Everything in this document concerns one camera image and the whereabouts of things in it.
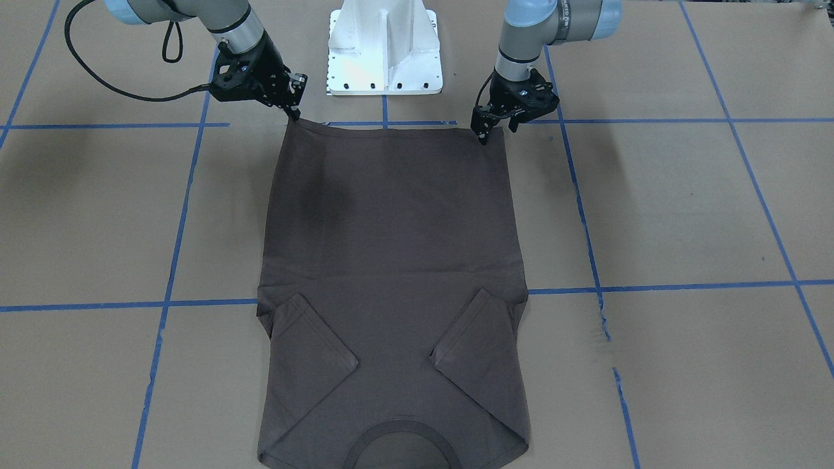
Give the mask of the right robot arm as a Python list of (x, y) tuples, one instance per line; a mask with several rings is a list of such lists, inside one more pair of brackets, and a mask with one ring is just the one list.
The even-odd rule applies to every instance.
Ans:
[(222, 103), (257, 101), (279, 107), (291, 120), (307, 76), (294, 74), (248, 1), (106, 1), (114, 18), (128, 25), (199, 19), (218, 45), (208, 92)]

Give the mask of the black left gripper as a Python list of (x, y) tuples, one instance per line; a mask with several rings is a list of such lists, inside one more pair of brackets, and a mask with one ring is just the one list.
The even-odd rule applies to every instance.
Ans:
[(491, 132), (503, 120), (508, 121), (508, 130), (514, 134), (519, 125), (550, 115), (559, 104), (553, 83), (535, 68), (529, 70), (529, 78), (519, 82), (492, 71), (476, 97), (470, 129), (477, 134), (478, 142), (486, 146)]

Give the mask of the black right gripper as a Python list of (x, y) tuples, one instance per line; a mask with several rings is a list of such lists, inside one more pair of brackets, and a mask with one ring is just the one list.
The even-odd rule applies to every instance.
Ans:
[(307, 79), (305, 74), (291, 72), (268, 33), (263, 33), (244, 53), (233, 53), (227, 41), (218, 44), (208, 91), (224, 103), (254, 100), (267, 107), (280, 107), (297, 122)]

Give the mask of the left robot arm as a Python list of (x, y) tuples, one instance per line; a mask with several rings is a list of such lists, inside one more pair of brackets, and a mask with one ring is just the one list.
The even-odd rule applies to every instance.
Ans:
[(518, 125), (550, 115), (560, 99), (553, 83), (534, 68), (545, 47), (566, 42), (601, 40), (622, 23), (622, 1), (509, 1), (495, 66), (482, 85), (486, 104), (474, 104), (471, 130), (482, 145), (503, 120)]

